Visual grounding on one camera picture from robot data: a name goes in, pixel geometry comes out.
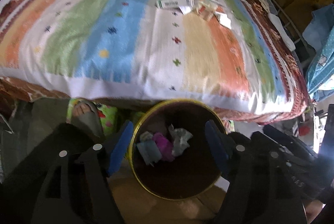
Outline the white folded paper square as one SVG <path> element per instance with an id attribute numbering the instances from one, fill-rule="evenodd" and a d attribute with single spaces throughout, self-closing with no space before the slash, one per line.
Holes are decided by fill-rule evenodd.
<path id="1" fill-rule="evenodd" d="M 216 12 L 216 17 L 219 23 L 225 28 L 232 29 L 232 21 L 229 19 L 228 15 L 225 13 Z"/>

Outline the person's foot in slipper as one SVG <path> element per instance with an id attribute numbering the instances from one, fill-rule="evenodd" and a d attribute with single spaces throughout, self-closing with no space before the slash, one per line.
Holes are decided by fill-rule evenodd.
<path id="1" fill-rule="evenodd" d="M 75 104 L 71 114 L 71 124 L 88 135 L 100 139 L 104 137 L 98 109 L 90 101 L 80 100 Z"/>

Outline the white rolled cloth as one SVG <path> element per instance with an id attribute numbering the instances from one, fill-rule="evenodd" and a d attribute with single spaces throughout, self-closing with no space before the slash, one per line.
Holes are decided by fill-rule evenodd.
<path id="1" fill-rule="evenodd" d="M 280 34 L 280 37 L 282 38 L 285 45 L 288 47 L 288 49 L 293 52 L 296 50 L 296 46 L 293 43 L 292 39 L 287 35 L 286 31 L 284 30 L 284 27 L 279 19 L 278 16 L 269 13 L 268 14 L 269 19 L 271 20 L 272 24 L 276 27 L 278 33 Z"/>

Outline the green white medicine box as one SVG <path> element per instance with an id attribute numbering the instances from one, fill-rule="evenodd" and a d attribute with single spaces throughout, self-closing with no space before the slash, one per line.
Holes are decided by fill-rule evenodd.
<path id="1" fill-rule="evenodd" d="M 181 7 L 193 7 L 194 0 L 157 0 L 156 6 L 159 9 L 175 9 Z"/>

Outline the round dark trash bin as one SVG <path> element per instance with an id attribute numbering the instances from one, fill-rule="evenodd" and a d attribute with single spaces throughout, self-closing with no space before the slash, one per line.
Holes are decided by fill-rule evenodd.
<path id="1" fill-rule="evenodd" d="M 195 100 L 163 101 L 135 126 L 129 163 L 139 184 L 165 200 L 185 200 L 209 190 L 221 176 L 205 137 L 205 124 L 225 128 L 218 115 Z"/>

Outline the blue patterned fabric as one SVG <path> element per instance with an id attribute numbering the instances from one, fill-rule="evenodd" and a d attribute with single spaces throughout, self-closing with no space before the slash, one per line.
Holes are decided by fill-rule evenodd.
<path id="1" fill-rule="evenodd" d="M 307 91 L 321 102 L 333 95 L 333 4 L 312 12 L 302 36 L 316 51 L 306 71 Z"/>

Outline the beige wrapper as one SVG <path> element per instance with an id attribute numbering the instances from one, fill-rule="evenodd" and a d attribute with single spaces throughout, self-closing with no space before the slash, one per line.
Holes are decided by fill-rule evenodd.
<path id="1" fill-rule="evenodd" d="M 201 19 L 205 21 L 209 21 L 212 19 L 217 8 L 218 8 L 218 4 L 210 0 L 195 0 L 194 1 L 194 9 L 195 9 L 196 15 L 201 17 Z"/>

